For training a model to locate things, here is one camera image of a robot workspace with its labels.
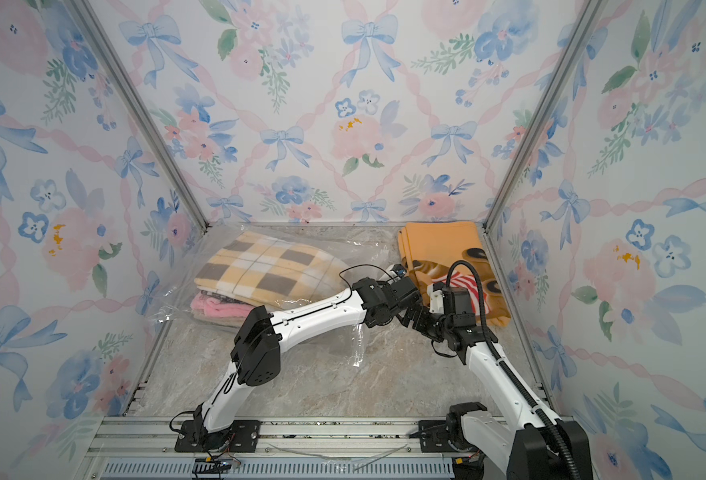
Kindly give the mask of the orange cartoon print blanket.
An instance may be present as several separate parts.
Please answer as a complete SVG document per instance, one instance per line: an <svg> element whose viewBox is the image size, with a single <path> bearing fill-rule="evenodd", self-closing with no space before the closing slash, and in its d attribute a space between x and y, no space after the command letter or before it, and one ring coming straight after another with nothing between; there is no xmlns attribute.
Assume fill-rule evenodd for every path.
<svg viewBox="0 0 706 480"><path fill-rule="evenodd" d="M426 304L428 287L450 277L453 287L471 292L475 310L477 293L483 292L489 324L508 326L511 315L475 223L409 223L398 231L397 241L401 262Z"/></svg>

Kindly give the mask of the clear plastic vacuum bag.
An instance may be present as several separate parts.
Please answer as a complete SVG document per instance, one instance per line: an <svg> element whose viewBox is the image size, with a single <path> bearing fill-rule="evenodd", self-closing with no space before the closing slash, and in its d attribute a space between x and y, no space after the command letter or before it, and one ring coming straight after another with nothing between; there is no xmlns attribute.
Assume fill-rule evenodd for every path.
<svg viewBox="0 0 706 480"><path fill-rule="evenodd" d="M364 276L381 278L397 262L393 227L218 226L138 303L152 327L166 327L171 359L223 357L248 313L325 300Z"/></svg>

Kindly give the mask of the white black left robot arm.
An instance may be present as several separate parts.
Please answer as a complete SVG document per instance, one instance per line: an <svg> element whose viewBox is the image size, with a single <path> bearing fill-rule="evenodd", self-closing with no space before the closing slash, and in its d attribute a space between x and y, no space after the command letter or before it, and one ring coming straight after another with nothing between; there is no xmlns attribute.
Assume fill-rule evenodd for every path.
<svg viewBox="0 0 706 480"><path fill-rule="evenodd" d="M337 295L290 310L252 309L235 336L225 374L177 430L174 450L209 453L229 447L238 436L238 410L256 387L279 375L282 355L293 347L338 328L385 326L395 319L404 326L432 321L408 277L366 277Z"/></svg>

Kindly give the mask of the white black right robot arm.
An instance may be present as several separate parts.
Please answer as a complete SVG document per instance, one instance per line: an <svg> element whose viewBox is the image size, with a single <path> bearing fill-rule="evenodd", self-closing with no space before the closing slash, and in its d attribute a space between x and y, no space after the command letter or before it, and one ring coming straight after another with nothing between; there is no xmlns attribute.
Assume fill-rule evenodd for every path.
<svg viewBox="0 0 706 480"><path fill-rule="evenodd" d="M453 405L443 422L420 436L490 460L508 479L592 479L589 439L539 398L509 363L488 327L475 323L471 293L442 283L428 288L429 305L413 328L446 343L486 387L503 419L479 402Z"/></svg>

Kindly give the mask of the yellow grey checked blanket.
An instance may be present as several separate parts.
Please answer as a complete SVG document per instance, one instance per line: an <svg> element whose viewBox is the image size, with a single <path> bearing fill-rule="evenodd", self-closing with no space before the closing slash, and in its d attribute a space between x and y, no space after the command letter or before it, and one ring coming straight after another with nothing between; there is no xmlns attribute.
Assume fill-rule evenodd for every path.
<svg viewBox="0 0 706 480"><path fill-rule="evenodd" d="M347 268L317 247L247 231L210 257L194 283L208 294L288 310L338 294Z"/></svg>

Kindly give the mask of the pink fleece blanket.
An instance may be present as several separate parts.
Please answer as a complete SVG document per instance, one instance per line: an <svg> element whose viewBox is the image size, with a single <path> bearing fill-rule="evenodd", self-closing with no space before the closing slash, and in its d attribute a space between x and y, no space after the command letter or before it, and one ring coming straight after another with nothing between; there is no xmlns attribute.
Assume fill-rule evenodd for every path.
<svg viewBox="0 0 706 480"><path fill-rule="evenodd" d="M214 320L245 319L253 309L249 304L233 299L223 300L203 292L194 296L190 308L195 315Z"/></svg>

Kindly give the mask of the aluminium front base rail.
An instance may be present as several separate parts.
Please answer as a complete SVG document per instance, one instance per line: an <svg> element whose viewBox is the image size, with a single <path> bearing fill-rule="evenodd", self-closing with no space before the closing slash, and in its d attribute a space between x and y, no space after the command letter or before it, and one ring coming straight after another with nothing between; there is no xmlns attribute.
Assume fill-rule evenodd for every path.
<svg viewBox="0 0 706 480"><path fill-rule="evenodd" d="M550 432L487 411L443 418L246 418L222 448L189 421L109 418L78 479L568 479Z"/></svg>

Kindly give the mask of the right rear aluminium corner post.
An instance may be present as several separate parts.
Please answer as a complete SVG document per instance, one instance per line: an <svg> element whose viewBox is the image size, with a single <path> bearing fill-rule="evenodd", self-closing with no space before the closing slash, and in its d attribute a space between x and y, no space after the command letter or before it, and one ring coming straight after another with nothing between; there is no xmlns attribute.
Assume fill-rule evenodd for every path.
<svg viewBox="0 0 706 480"><path fill-rule="evenodd" d="M546 130L550 116L555 110L556 104L561 99L565 83L574 70L578 62L578 57L583 53L589 37L596 29L598 19L604 7L605 1L586 1L582 12L577 17L574 27L567 37L568 42L566 47L558 58L550 80L546 83L543 95L534 110L530 128L524 135L522 143L503 178L501 188L495 197L489 214L482 223L485 233L492 231L495 224L503 217L505 203L513 192L519 175L525 169L529 155L534 150L540 135Z"/></svg>

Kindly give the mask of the aluminium corner post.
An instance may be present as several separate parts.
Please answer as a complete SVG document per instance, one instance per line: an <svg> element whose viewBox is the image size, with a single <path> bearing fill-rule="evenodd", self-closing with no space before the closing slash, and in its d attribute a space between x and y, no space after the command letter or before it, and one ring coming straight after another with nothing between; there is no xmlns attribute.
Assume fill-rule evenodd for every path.
<svg viewBox="0 0 706 480"><path fill-rule="evenodd" d="M120 60L114 46L100 24L93 8L88 1L70 0L64 2L76 24L82 29L90 45L94 48L98 59L104 64L111 80L115 82L118 94L129 111L131 119L137 125L139 132L150 146L160 162L161 167L177 191L182 204L192 217L192 223L200 234L208 229L208 222L198 205L182 170L169 153L159 130L155 127L152 116L132 84L129 73Z"/></svg>
<svg viewBox="0 0 706 480"><path fill-rule="evenodd" d="M558 58L550 80L546 83L543 95L534 110L530 128L524 135L522 143L503 178L501 188L495 197L489 214L482 223L485 233L492 231L495 224L503 217L505 203L513 192L519 175L525 169L529 155L534 150L540 135L546 130L550 116L555 110L556 104L561 99L565 83L574 70L578 62L578 57L583 53L589 37L596 29L598 19L604 7L605 1L586 1L582 12L577 17L574 27L567 37L568 42L566 47Z"/></svg>

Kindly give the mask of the left rear aluminium corner post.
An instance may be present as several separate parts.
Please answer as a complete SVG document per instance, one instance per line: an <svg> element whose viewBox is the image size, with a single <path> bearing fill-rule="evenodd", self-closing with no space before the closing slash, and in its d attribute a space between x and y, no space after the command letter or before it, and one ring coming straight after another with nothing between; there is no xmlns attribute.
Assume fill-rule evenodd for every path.
<svg viewBox="0 0 706 480"><path fill-rule="evenodd" d="M94 48L98 59L104 64L111 80L115 82L118 94L129 111L131 119L137 125L139 132L150 146L160 162L161 167L177 191L182 204L192 217L192 223L200 234L208 229L208 222L198 205L182 170L169 153L159 130L155 127L152 116L132 84L129 73L120 60L114 46L100 24L93 8L88 1L70 0L64 2L76 24L82 29L90 45Z"/></svg>

